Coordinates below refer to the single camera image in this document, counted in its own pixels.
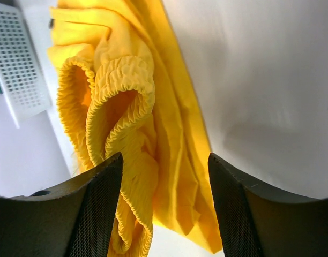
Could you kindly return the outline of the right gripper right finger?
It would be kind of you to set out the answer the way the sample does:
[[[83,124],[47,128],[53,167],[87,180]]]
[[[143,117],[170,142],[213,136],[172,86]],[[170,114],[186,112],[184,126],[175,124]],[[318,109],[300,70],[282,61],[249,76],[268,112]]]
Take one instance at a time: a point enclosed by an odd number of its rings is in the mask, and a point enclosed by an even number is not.
[[[214,153],[208,171],[225,256],[328,256],[328,198],[282,190]]]

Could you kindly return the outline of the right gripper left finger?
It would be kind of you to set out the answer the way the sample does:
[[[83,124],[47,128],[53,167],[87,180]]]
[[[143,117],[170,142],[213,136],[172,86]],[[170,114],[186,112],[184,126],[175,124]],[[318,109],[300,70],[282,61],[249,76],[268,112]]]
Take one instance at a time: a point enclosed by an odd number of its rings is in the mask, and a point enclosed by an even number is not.
[[[123,157],[30,196],[0,196],[0,256],[106,256]]]

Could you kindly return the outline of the yellow shorts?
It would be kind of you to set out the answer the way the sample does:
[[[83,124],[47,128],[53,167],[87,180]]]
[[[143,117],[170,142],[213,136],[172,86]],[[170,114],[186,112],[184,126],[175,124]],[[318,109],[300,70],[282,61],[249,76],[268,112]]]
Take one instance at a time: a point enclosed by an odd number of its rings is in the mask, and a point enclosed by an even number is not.
[[[58,1],[50,14],[57,110],[82,170],[123,156],[108,255],[147,256],[154,225],[221,250],[210,143],[162,3]]]

